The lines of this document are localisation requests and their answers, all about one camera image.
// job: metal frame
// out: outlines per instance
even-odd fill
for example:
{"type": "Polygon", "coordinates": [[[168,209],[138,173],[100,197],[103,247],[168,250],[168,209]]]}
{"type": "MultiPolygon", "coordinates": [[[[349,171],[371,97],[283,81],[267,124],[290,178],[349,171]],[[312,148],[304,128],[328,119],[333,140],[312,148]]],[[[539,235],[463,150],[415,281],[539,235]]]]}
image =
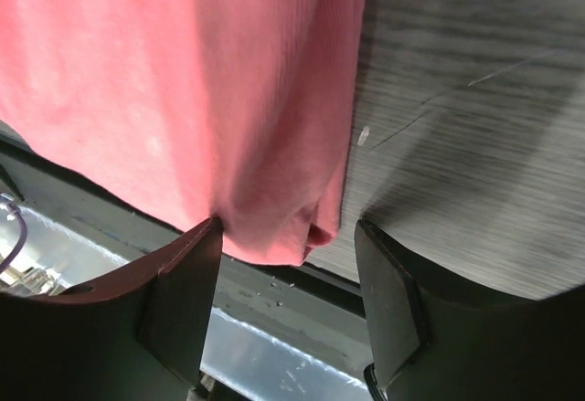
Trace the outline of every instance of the metal frame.
{"type": "MultiPolygon", "coordinates": [[[[0,140],[0,165],[28,206],[124,259],[138,259],[179,234],[84,177],[31,153],[14,136],[0,135],[0,140]]],[[[261,269],[224,256],[214,307],[216,315],[225,315],[224,320],[247,333],[286,344],[299,357],[311,357],[319,369],[337,372],[339,381],[345,378],[347,386],[358,389],[359,395],[347,399],[367,399],[362,374],[372,354],[356,284],[328,278],[310,266],[261,269]]],[[[218,365],[214,372],[221,374],[218,365]]],[[[289,377],[287,369],[277,371],[275,378],[289,377]]],[[[241,383],[233,375],[218,377],[230,386],[241,383]]],[[[290,392],[286,384],[280,386],[283,393],[290,392]]]]}

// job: dark wood grain surface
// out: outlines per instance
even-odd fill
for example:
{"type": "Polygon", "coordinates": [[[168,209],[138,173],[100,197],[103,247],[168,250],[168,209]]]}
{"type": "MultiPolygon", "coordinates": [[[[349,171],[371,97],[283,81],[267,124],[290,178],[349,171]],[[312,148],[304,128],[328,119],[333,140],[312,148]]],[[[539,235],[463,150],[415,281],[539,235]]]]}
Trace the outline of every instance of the dark wood grain surface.
{"type": "Polygon", "coordinates": [[[310,261],[356,280],[367,213],[499,290],[585,282],[584,36],[585,0],[367,0],[343,225],[310,261]]]}

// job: black plastic part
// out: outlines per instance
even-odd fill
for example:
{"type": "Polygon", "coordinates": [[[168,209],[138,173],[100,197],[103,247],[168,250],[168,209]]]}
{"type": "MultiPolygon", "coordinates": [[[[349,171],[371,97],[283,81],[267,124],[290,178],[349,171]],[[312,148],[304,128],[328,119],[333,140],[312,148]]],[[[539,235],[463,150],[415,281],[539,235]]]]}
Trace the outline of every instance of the black plastic part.
{"type": "Polygon", "coordinates": [[[22,196],[14,181],[10,178],[8,171],[0,165],[0,193],[6,193],[12,196],[13,199],[23,201],[25,198],[22,196]]]}
{"type": "Polygon", "coordinates": [[[366,381],[367,391],[374,401],[388,401],[386,395],[379,387],[378,379],[376,377],[376,367],[373,363],[369,364],[364,369],[364,380],[366,381]]]}
{"type": "Polygon", "coordinates": [[[388,387],[429,341],[418,290],[410,275],[379,250],[357,257],[376,378],[388,387]]]}
{"type": "Polygon", "coordinates": [[[198,382],[221,235],[209,219],[58,296],[0,294],[3,399],[185,401],[198,382]]]}
{"type": "MultiPolygon", "coordinates": [[[[382,387],[388,399],[583,398],[585,286],[543,301],[511,296],[405,249],[364,220],[356,227],[356,255],[362,290],[378,286],[372,282],[377,280],[373,270],[363,269],[367,263],[378,267],[385,263],[406,272],[420,296],[429,332],[428,346],[382,387]]],[[[388,305],[375,293],[364,294],[364,300],[372,344],[394,344],[394,324],[383,330],[379,320],[391,320],[388,311],[396,304],[388,305]]],[[[391,354],[389,349],[375,350],[376,367],[385,361],[396,363],[391,354]]]]}

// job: pink shirt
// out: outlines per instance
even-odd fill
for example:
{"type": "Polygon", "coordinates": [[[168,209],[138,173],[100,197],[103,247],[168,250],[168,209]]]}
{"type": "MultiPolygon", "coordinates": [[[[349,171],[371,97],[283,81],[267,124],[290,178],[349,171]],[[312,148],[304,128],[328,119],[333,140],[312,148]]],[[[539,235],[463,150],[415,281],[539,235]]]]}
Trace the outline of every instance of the pink shirt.
{"type": "Polygon", "coordinates": [[[364,0],[0,0],[0,119],[51,161],[224,251],[336,235],[364,0]]]}

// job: scratch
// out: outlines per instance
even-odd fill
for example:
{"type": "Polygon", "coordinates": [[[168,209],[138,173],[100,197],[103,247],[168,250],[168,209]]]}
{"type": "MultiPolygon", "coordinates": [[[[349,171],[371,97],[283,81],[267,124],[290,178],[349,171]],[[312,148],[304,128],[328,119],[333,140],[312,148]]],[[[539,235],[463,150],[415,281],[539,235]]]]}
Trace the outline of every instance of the scratch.
{"type": "Polygon", "coordinates": [[[291,371],[286,371],[286,374],[291,377],[291,379],[296,383],[296,378],[294,377],[291,371]]]}
{"type": "MultiPolygon", "coordinates": [[[[445,93],[449,93],[452,90],[458,90],[461,89],[463,86],[457,86],[456,88],[448,88],[447,90],[444,90],[442,92],[439,92],[436,95],[433,95],[429,98],[427,98],[425,101],[423,101],[421,104],[419,104],[419,107],[417,109],[420,109],[422,106],[424,106],[425,104],[427,104],[429,101],[434,100],[435,98],[439,98],[442,97],[445,93]]],[[[380,142],[379,144],[377,144],[376,146],[372,147],[372,150],[374,148],[378,148],[380,145],[382,145],[384,142],[389,141],[390,139],[392,139],[394,136],[396,136],[399,133],[404,132],[406,129],[408,129],[412,124],[414,124],[416,121],[418,121],[420,118],[422,118],[423,116],[428,115],[429,113],[431,113],[432,109],[427,109],[426,111],[424,111],[423,113],[420,113],[416,118],[414,118],[413,120],[409,121],[404,127],[401,127],[400,129],[396,130],[395,132],[393,132],[392,134],[390,134],[389,137],[387,137],[384,141],[380,142]]]]}
{"type": "MultiPolygon", "coordinates": [[[[516,69],[519,68],[520,66],[526,65],[527,63],[533,62],[539,58],[544,58],[544,57],[548,57],[551,56],[555,53],[558,52],[558,49],[548,49],[546,51],[540,52],[538,54],[536,54],[535,56],[526,58],[522,61],[518,61],[517,63],[514,63],[512,65],[506,66],[505,68],[501,68],[498,69],[494,72],[492,72],[491,74],[487,74],[484,77],[481,77],[480,79],[474,79],[473,81],[470,81],[469,83],[467,83],[466,85],[460,85],[460,86],[456,86],[454,88],[448,88],[447,90],[444,90],[442,92],[439,92],[436,95],[433,95],[429,98],[427,98],[426,100],[424,100],[421,104],[419,104],[419,107],[417,108],[418,110],[420,108],[422,108],[425,104],[427,104],[428,102],[430,102],[431,100],[434,100],[436,98],[442,97],[443,95],[445,95],[446,93],[452,92],[452,91],[456,91],[456,90],[461,90],[461,89],[465,89],[465,88],[470,88],[478,83],[481,83],[482,81],[486,81],[487,79],[492,79],[493,77],[497,77],[498,75],[502,75],[512,69],[516,69]]],[[[396,136],[399,133],[404,132],[406,129],[408,129],[412,124],[414,124],[416,121],[418,121],[420,118],[422,118],[423,116],[428,115],[429,113],[431,113],[432,109],[427,109],[426,111],[423,111],[422,113],[420,113],[416,118],[414,118],[412,121],[409,121],[404,127],[401,127],[400,129],[396,130],[395,132],[393,132],[392,134],[390,134],[390,136],[388,136],[386,139],[384,139],[384,141],[378,143],[377,145],[373,146],[371,148],[371,150],[374,150],[376,148],[378,148],[380,145],[382,145],[383,143],[389,141],[390,139],[392,139],[394,136],[396,136]]]]}
{"type": "Polygon", "coordinates": [[[509,66],[506,66],[505,68],[498,69],[498,70],[492,72],[491,74],[487,74],[485,77],[481,77],[480,79],[475,79],[473,81],[470,81],[467,84],[467,86],[471,87],[477,83],[481,83],[482,81],[486,81],[487,79],[492,79],[493,77],[497,77],[498,75],[501,75],[509,70],[516,69],[522,65],[526,65],[527,63],[530,63],[530,62],[537,60],[539,58],[551,56],[556,52],[557,52],[556,49],[549,49],[547,51],[540,52],[540,53],[536,54],[535,56],[526,58],[522,61],[518,61],[517,63],[514,63],[513,65],[509,65],[509,66]]]}

